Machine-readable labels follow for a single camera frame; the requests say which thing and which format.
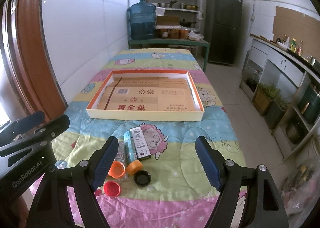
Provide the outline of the silver patterned slim box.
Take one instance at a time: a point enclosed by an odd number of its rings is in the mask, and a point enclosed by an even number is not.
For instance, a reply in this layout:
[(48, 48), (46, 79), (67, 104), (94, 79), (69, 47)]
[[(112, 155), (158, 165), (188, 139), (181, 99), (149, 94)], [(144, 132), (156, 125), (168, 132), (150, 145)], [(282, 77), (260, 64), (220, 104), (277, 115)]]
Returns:
[(126, 163), (126, 149), (124, 141), (118, 141), (118, 152), (116, 154), (116, 161), (120, 161), (123, 164)]

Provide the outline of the dark orange bottle cap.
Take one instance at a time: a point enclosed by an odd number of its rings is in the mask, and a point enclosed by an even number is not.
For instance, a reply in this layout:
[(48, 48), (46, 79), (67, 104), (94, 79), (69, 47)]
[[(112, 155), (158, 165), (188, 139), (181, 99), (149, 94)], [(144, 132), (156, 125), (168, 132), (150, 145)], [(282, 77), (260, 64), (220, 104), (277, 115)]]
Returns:
[(111, 176), (114, 179), (121, 179), (125, 176), (126, 174), (126, 168), (124, 164), (120, 161), (114, 160), (112, 163), (108, 175)]

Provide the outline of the teal slim box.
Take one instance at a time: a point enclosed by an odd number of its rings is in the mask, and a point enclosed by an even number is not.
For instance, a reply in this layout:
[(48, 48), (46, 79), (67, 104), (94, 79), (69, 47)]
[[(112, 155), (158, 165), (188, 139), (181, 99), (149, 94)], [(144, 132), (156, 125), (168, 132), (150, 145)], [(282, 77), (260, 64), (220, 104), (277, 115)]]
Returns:
[(124, 133), (124, 147), (126, 164), (129, 166), (129, 164), (137, 160), (135, 144), (131, 138), (131, 132), (129, 130)]

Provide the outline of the light orange bottle cap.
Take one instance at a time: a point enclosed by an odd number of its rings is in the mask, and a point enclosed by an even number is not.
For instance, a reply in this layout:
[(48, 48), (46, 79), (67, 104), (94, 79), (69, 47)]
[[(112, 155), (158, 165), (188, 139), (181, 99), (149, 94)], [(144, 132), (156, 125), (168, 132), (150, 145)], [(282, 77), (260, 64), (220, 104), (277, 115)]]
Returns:
[(129, 175), (135, 175), (138, 171), (143, 169), (143, 164), (139, 160), (129, 163), (126, 167), (126, 172)]

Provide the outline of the red bottle cap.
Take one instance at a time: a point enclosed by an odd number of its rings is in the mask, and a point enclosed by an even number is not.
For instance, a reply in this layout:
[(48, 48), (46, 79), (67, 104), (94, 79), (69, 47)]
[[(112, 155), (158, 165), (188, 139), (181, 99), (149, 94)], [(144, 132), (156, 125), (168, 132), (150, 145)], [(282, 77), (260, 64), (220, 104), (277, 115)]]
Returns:
[(115, 181), (107, 181), (103, 189), (104, 193), (109, 197), (118, 197), (121, 194), (121, 186)]

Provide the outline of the white cartoon slim box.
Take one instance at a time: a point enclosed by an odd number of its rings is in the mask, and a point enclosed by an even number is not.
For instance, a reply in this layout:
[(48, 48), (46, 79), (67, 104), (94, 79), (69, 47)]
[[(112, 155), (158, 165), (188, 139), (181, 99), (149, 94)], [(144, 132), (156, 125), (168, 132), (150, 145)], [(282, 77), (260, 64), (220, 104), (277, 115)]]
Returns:
[(151, 158), (151, 153), (141, 127), (131, 128), (130, 133), (135, 145), (137, 159), (142, 161)]

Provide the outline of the black bottle cap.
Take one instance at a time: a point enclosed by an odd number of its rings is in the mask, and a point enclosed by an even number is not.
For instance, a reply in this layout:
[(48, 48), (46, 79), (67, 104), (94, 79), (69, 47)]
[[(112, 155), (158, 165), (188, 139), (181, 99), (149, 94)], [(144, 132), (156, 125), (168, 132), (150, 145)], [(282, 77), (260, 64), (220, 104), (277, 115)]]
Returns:
[(151, 174), (148, 171), (138, 171), (133, 176), (134, 182), (141, 187), (148, 186), (151, 182)]

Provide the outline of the colourful cartoon quilt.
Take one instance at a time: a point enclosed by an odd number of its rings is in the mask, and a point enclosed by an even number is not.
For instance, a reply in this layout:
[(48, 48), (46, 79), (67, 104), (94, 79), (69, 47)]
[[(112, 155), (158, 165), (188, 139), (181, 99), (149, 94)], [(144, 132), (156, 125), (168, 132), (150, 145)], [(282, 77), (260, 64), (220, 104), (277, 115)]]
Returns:
[[(105, 78), (114, 70), (160, 69), (190, 72), (204, 106), (199, 122), (148, 122), (99, 120), (86, 108)], [(201, 166), (195, 140), (204, 136), (213, 149), (244, 166), (245, 158), (227, 113), (210, 81), (188, 51), (178, 49), (127, 50), (110, 59), (66, 110), (69, 129), (56, 138), (56, 167), (75, 166), (100, 149), (110, 136), (140, 127), (151, 157), (143, 166), (151, 175), (148, 186), (135, 184), (127, 175), (119, 181), (121, 193), (107, 196), (102, 188), (97, 201), (111, 227), (204, 227), (219, 197)]]

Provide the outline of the shallow orange-rimmed cardboard tray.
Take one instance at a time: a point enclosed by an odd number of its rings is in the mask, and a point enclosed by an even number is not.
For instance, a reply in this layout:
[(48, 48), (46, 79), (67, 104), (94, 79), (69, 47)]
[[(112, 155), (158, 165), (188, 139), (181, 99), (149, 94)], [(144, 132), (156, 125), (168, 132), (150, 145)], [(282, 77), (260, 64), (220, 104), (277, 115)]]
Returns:
[(189, 71), (117, 70), (90, 100), (91, 118), (198, 122), (204, 107)]

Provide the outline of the potted green plant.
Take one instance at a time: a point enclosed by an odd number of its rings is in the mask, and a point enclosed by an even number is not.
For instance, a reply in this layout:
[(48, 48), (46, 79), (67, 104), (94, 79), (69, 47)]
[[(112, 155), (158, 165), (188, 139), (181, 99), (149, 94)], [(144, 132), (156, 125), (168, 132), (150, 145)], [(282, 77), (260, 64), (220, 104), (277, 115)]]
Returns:
[(280, 89), (274, 84), (259, 83), (253, 97), (253, 106), (261, 116), (267, 114), (271, 104), (280, 96)]

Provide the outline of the white kitchen counter cabinet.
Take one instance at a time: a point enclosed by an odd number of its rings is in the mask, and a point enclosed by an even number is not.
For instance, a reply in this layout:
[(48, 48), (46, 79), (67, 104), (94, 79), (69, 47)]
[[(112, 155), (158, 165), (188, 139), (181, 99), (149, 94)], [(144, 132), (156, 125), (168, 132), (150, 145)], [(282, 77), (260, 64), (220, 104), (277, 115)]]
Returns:
[(319, 73), (271, 41), (251, 37), (240, 88), (252, 103), (259, 83), (274, 84), (280, 89), (280, 96), (262, 117), (287, 160), (319, 132)]

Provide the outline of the green metal table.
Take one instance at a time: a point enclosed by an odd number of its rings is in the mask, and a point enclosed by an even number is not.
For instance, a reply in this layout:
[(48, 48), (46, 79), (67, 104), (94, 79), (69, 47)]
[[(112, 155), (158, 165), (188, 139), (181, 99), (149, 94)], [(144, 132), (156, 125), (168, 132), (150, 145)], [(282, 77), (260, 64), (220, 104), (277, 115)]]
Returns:
[(128, 46), (131, 48), (135, 45), (146, 45), (146, 44), (157, 44), (157, 45), (182, 45), (182, 46), (199, 46), (202, 47), (204, 52), (204, 64), (203, 72), (206, 72), (208, 64), (208, 56), (210, 51), (210, 43), (205, 40), (193, 41), (187, 39), (170, 39), (170, 38), (153, 38), (146, 40), (128, 40)]

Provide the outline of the blue water jug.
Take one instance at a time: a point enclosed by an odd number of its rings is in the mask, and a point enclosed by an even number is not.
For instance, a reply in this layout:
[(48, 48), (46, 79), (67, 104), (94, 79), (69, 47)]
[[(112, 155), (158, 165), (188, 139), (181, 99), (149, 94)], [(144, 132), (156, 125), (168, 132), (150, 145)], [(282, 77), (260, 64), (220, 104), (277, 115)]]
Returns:
[(129, 7), (128, 21), (130, 25), (130, 38), (133, 40), (148, 40), (155, 37), (156, 6), (139, 0), (139, 3)]

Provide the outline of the black refrigerator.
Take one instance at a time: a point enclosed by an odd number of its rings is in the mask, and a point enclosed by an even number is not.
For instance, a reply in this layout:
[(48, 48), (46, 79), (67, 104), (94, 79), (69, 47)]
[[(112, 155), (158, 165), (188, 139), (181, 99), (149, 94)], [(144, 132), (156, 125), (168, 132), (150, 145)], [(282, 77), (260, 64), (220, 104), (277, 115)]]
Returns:
[(206, 0), (204, 39), (210, 43), (208, 62), (231, 65), (240, 36), (243, 0)]

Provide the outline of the brown wooden door frame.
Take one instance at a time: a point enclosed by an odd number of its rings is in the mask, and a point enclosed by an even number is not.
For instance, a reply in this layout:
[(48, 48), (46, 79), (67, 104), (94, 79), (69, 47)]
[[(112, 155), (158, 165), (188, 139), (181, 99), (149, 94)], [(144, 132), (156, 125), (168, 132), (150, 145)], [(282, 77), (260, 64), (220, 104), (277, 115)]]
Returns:
[(49, 60), (41, 0), (1, 0), (1, 106), (11, 121), (42, 111), (48, 122), (66, 110)]

